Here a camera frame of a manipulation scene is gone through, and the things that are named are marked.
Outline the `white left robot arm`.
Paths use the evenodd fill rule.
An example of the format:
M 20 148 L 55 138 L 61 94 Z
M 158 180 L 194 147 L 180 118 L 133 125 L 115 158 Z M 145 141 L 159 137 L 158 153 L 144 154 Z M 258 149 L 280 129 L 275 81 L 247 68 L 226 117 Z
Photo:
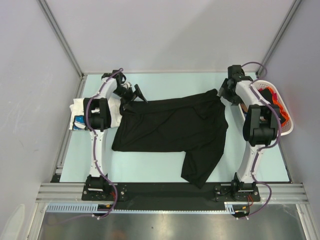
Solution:
M 111 73 L 104 73 L 97 93 L 83 99 L 83 121 L 91 139 L 91 165 L 83 189 L 83 197 L 86 198 L 94 194 L 98 199 L 105 200 L 110 194 L 117 195 L 118 193 L 102 167 L 108 129 L 116 123 L 116 119 L 112 117 L 112 107 L 109 105 L 112 95 L 119 97 L 120 110 L 124 110 L 137 98 L 147 102 L 137 84 L 132 89 L 122 68 L 113 70 Z

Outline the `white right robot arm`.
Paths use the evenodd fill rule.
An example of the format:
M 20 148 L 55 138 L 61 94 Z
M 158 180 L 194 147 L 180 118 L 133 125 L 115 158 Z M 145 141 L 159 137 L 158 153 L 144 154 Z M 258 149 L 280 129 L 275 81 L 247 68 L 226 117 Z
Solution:
M 242 135 L 246 142 L 241 165 L 227 193 L 237 201 L 258 193 L 256 171 L 264 150 L 274 147 L 281 136 L 279 106 L 265 99 L 254 86 L 257 80 L 245 75 L 241 65 L 227 68 L 218 96 L 232 105 L 247 108 Z

